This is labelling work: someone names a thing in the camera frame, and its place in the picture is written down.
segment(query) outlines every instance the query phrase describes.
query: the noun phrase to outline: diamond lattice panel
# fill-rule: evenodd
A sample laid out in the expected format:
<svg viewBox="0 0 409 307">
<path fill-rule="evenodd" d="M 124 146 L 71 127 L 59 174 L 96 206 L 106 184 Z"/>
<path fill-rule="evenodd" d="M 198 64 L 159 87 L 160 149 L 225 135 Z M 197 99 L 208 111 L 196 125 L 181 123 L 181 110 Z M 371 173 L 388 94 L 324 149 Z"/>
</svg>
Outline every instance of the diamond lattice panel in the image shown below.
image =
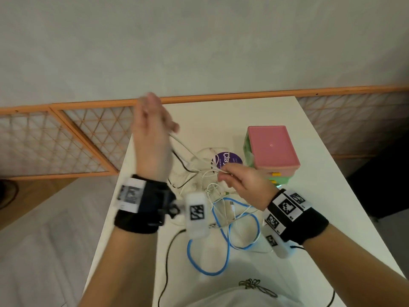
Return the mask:
<svg viewBox="0 0 409 307">
<path fill-rule="evenodd" d="M 47 112 L 0 115 L 0 176 L 105 172 Z"/>
<path fill-rule="evenodd" d="M 377 154 L 409 131 L 409 93 L 298 98 L 331 154 Z"/>
<path fill-rule="evenodd" d="M 132 107 L 64 111 L 102 154 L 121 169 L 131 136 Z"/>
</svg>

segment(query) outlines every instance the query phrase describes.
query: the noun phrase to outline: purple circular label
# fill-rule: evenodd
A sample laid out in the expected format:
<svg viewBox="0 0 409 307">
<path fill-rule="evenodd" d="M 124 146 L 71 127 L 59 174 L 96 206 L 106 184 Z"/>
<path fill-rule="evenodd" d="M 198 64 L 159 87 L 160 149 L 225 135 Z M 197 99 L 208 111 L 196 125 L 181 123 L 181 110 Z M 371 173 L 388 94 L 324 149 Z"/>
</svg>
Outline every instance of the purple circular label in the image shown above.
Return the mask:
<svg viewBox="0 0 409 307">
<path fill-rule="evenodd" d="M 213 158 L 213 163 L 215 163 L 217 161 L 216 166 L 220 169 L 221 167 L 223 167 L 223 165 L 227 162 L 236 162 L 238 164 L 243 164 L 243 161 L 241 160 L 240 157 L 238 157 L 237 154 L 234 154 L 232 152 L 222 152 L 217 154 L 217 156 L 215 156 Z"/>
</svg>

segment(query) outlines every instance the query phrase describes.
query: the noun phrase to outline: forearm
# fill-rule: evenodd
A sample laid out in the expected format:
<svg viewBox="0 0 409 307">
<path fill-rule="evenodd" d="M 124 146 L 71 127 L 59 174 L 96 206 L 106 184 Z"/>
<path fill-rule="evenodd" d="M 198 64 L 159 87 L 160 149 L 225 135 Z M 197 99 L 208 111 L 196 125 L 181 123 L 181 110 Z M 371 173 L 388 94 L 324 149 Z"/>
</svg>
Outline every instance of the forearm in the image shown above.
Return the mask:
<svg viewBox="0 0 409 307">
<path fill-rule="evenodd" d="M 79 307 L 152 305 L 157 234 L 115 227 Z"/>
<path fill-rule="evenodd" d="M 409 281 L 334 226 L 303 246 L 348 307 L 409 304 Z"/>
</svg>

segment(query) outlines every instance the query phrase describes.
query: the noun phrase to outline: pink lid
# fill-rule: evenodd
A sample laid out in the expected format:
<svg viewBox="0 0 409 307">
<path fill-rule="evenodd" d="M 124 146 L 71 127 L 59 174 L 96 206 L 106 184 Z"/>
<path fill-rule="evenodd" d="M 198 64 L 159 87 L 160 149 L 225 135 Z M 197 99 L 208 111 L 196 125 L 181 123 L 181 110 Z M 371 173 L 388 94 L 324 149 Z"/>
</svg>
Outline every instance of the pink lid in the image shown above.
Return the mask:
<svg viewBox="0 0 409 307">
<path fill-rule="evenodd" d="M 257 169 L 300 167 L 285 126 L 249 126 L 248 134 Z"/>
</svg>

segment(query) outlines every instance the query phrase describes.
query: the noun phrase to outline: gray wall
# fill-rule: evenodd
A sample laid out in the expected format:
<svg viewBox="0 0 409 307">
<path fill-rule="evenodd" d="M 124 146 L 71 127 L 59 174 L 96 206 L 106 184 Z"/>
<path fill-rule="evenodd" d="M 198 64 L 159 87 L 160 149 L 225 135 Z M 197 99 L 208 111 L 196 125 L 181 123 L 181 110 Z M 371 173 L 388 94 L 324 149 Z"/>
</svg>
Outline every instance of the gray wall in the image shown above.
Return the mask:
<svg viewBox="0 0 409 307">
<path fill-rule="evenodd" d="M 1 0 L 0 106 L 409 82 L 409 0 Z"/>
</svg>

